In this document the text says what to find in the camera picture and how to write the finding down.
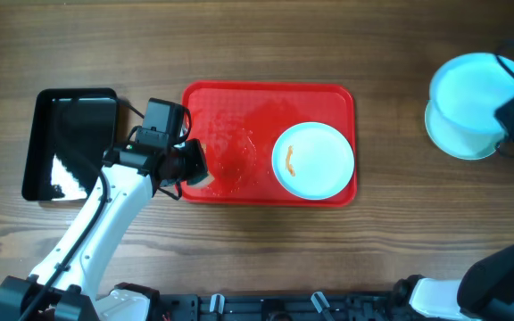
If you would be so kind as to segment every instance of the wood grain surface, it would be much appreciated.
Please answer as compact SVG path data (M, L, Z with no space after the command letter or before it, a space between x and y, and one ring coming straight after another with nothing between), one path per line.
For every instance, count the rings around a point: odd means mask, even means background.
M454 159L423 121L435 70L514 39L514 1L99 2L0 5L0 283L27 276L82 205L21 198L35 98L49 87L112 87L144 111L198 79L319 82L346 86L357 104L349 206L157 195L101 293L122 281L162 293L387 289L411 274L461 277L514 243L514 160Z

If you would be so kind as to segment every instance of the black tray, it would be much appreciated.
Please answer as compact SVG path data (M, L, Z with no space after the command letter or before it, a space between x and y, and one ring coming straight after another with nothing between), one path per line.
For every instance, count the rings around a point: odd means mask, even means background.
M110 88L47 89L39 93L23 177L23 198L87 198L97 176L73 153L85 155L101 168L103 152L115 140L118 112L116 92Z

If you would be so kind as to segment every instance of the white cup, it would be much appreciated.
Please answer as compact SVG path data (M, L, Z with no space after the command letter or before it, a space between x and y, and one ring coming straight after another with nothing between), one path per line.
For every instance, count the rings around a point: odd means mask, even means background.
M502 58L514 71L514 62ZM514 79L492 53L469 53L448 61L434 75L426 129L442 151L463 160L495 152L504 130L495 111L514 98Z

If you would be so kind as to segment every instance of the red tray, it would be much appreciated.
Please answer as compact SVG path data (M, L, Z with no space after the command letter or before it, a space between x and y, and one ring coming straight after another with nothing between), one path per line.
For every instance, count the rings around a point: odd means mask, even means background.
M184 92L192 112L191 138L205 144L215 180L202 189L183 185L191 202L339 207L356 194L356 172L348 186L322 201L289 193L275 178L271 153L278 137L293 125L317 121L336 128L356 155L354 102L342 86L229 81L198 81Z

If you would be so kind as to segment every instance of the white plate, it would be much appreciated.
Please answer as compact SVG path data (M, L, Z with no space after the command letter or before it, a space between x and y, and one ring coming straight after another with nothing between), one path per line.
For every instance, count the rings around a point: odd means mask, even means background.
M292 146L290 165L286 156ZM354 153L346 138L329 125L306 122L285 131L271 155L278 182L290 193L306 200L324 200L342 191L354 172Z

